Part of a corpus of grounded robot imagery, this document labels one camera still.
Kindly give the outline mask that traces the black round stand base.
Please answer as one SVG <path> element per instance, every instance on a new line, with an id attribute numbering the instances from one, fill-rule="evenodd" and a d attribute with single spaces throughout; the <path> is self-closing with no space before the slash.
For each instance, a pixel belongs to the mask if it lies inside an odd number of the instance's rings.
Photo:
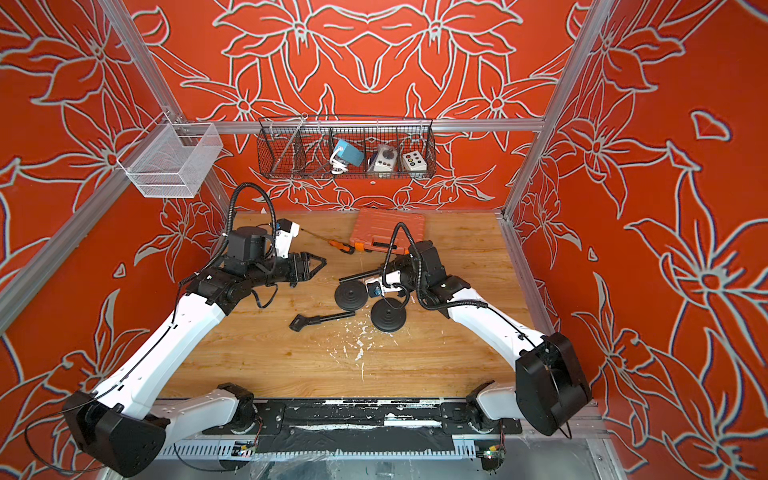
<path id="1" fill-rule="evenodd" d="M 396 332 L 406 323 L 405 303 L 393 298 L 382 298 L 371 308 L 370 319 L 378 330 L 385 333 Z"/>

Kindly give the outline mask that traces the black microphone stand pole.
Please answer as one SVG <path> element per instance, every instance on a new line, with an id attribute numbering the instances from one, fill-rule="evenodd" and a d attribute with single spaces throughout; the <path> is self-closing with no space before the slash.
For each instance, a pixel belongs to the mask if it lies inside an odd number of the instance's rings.
<path id="1" fill-rule="evenodd" d="M 374 270 L 369 270 L 369 271 L 361 272 L 358 274 L 342 277 L 339 279 L 339 282 L 344 283 L 348 281 L 367 281 L 370 279 L 375 279 L 376 281 L 382 281 L 384 283 L 391 284 L 394 282 L 394 278 L 398 274 L 399 274 L 398 271 L 391 271 L 391 272 L 387 272 L 386 274 L 383 274 L 381 269 L 374 269 Z"/>

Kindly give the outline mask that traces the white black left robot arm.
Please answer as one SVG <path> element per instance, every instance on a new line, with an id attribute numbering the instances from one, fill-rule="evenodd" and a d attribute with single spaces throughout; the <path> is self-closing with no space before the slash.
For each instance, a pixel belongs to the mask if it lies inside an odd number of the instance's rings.
<path id="1" fill-rule="evenodd" d="M 295 287 L 318 273 L 325 259 L 294 252 L 297 223 L 279 219 L 274 230 L 240 227 L 224 255 L 193 276 L 173 312 L 144 344 L 91 393 L 78 391 L 62 414 L 77 447 L 124 477 L 146 469 L 162 449 L 222 426 L 246 433 L 259 424 L 253 394 L 222 383 L 176 407 L 155 404 L 168 380 L 200 341 L 260 286 Z"/>

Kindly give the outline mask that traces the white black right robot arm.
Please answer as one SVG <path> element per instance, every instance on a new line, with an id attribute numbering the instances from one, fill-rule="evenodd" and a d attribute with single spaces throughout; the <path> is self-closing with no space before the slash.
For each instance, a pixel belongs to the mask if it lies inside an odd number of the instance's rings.
<path id="1" fill-rule="evenodd" d="M 370 319 L 387 333 L 404 326 L 409 299 L 464 326 L 513 368 L 513 383 L 487 382 L 469 395 L 479 421 L 524 420 L 542 435 L 568 435 L 571 419 L 592 401 L 565 335 L 542 333 L 501 312 L 467 281 L 448 274 L 430 241 L 411 245 L 403 255 L 387 256 L 377 269 L 340 279 L 335 292 L 346 316 L 373 300 Z"/>

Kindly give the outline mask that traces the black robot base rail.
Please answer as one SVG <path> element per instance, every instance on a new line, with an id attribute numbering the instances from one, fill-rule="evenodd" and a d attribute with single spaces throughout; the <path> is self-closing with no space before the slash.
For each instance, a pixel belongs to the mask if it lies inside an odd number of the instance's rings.
<path id="1" fill-rule="evenodd" d="M 254 408 L 247 430 L 215 426 L 203 435 L 246 441 L 258 454 L 472 457 L 522 432 L 518 420 L 490 420 L 462 398 L 257 399 Z"/>

